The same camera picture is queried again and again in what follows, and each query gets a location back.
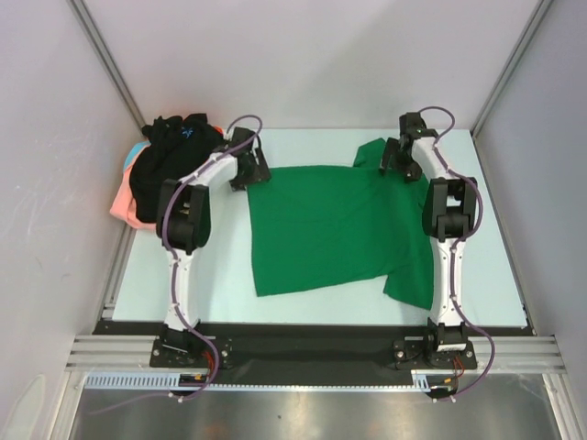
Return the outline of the green t-shirt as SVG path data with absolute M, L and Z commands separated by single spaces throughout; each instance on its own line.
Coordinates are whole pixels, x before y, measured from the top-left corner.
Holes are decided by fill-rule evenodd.
M 384 277 L 384 294 L 428 310 L 434 262 L 421 225 L 426 179 L 380 173 L 385 140 L 350 166 L 275 168 L 248 189 L 251 264 L 258 296 Z

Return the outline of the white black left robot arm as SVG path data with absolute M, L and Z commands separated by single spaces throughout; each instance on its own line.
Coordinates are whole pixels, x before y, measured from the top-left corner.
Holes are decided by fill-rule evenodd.
M 190 312 L 190 282 L 193 263 L 212 234 L 213 191 L 227 185 L 244 191 L 270 178 L 260 131 L 232 125 L 202 165 L 161 186 L 156 233 L 169 259 L 170 302 L 160 341 L 183 366 L 196 364 L 210 348 L 197 330 L 200 318 Z

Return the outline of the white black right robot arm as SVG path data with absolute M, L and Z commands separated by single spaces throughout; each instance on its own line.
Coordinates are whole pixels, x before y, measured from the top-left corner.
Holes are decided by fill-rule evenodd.
M 449 127 L 437 132 L 426 124 L 426 110 L 399 117 L 400 135 L 386 141 L 379 171 L 399 175 L 407 184 L 428 181 L 422 229 L 430 239 L 434 261 L 432 308 L 423 339 L 405 340 L 394 355 L 399 362 L 440 369 L 454 365 L 458 356 L 472 354 L 462 311 L 462 261 L 466 240 L 479 228 L 483 207 L 477 182 L 453 170 L 439 149 L 455 117 L 451 115 Z

